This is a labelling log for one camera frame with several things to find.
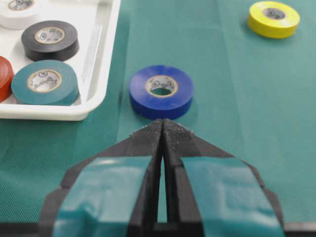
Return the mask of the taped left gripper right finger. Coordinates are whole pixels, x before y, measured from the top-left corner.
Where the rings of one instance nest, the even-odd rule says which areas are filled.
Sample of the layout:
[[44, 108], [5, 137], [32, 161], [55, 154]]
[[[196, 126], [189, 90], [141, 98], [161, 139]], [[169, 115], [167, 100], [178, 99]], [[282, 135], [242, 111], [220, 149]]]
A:
[[277, 196], [257, 169], [164, 119], [167, 219], [184, 237], [282, 237]]

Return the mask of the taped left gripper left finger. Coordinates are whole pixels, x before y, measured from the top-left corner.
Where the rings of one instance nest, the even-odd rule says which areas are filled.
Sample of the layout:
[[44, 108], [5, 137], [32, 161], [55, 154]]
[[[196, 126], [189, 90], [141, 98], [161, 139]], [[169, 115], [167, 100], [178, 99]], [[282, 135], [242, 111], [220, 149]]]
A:
[[50, 193], [41, 237], [148, 237], [158, 215], [162, 121], [69, 168]]

